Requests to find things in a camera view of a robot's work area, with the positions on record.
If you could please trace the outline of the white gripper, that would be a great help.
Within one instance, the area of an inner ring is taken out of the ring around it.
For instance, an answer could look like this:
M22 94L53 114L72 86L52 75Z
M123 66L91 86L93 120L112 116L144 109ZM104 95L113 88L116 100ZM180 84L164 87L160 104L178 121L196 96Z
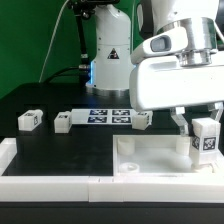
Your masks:
M181 136L190 133L184 107L211 103L208 110L215 121L224 111L224 52L213 55L210 65L181 67L175 54L187 45L184 27L143 41L131 54L135 68L129 79L131 107L138 112L171 108Z

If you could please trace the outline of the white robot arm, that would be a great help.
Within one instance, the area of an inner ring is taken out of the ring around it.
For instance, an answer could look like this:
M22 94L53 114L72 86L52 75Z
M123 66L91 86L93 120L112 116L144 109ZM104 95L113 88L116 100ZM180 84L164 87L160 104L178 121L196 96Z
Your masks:
M137 7L144 41L131 50L131 21L112 3L96 5L97 54L90 92L130 95L138 111L170 109L181 133L188 106L207 105L218 121L224 111L224 52L218 50L216 18L222 0L141 0Z

